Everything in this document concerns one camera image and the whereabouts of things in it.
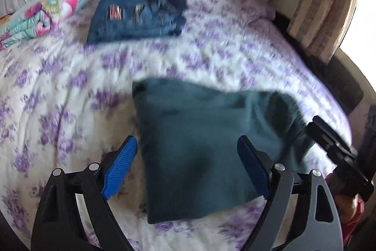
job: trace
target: folded denim jeans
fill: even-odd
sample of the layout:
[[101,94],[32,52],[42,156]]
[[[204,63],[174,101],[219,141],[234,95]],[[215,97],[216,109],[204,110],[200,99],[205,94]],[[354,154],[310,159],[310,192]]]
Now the folded denim jeans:
[[185,0],[101,0],[86,43],[178,36],[186,9]]

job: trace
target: floral pillow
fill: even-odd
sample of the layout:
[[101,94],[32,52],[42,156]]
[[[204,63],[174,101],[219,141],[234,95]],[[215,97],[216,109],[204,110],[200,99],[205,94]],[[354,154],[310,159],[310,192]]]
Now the floral pillow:
[[54,30],[89,0],[33,0],[0,27],[0,50],[22,39],[33,39]]

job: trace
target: metal screw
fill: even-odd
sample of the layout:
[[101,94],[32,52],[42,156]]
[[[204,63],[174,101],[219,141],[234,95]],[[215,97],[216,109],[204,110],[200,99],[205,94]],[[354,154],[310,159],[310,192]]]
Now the metal screw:
[[317,170],[317,169],[312,170],[312,174],[313,174],[315,177],[319,177],[319,176],[321,176],[321,172],[320,172],[319,170]]
[[89,169],[90,169],[91,171],[96,171],[96,170],[99,169],[99,164],[98,164],[98,163],[91,163],[91,164],[89,165]]
[[53,170],[52,174],[57,177],[57,176],[60,176],[61,174],[61,169],[60,168],[56,168]]
[[283,164],[279,164],[279,163],[275,164],[275,165],[274,165],[274,168],[275,168],[276,170],[279,170],[279,171],[284,171],[284,170],[286,169],[285,165],[283,165]]

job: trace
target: bed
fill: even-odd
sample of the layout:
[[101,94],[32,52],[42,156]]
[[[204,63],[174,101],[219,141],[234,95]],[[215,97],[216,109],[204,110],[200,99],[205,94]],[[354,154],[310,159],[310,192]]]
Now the bed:
[[[275,11],[257,0],[187,0],[187,24],[178,38],[85,45],[99,0],[45,37],[0,52],[0,209],[30,247],[43,188],[52,170],[81,171],[140,137],[131,98],[134,80],[158,76],[221,91],[280,91],[296,99],[305,121],[321,116],[351,143],[347,118],[273,25]],[[314,145],[305,156],[324,175],[333,164]],[[147,223],[143,162],[138,153],[119,194],[109,201],[136,251],[239,250],[265,205],[197,220]],[[98,245],[83,198],[89,241]]]

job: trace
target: red clothing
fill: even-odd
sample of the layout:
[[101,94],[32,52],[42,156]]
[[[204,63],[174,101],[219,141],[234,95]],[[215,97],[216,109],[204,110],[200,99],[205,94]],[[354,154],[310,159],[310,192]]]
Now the red clothing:
[[358,196],[358,208],[356,209],[355,216],[349,223],[341,224],[343,246],[347,246],[347,244],[349,243],[350,237],[352,233],[354,232],[356,225],[360,221],[363,213],[364,213],[364,201],[362,198],[360,198],[360,196]]

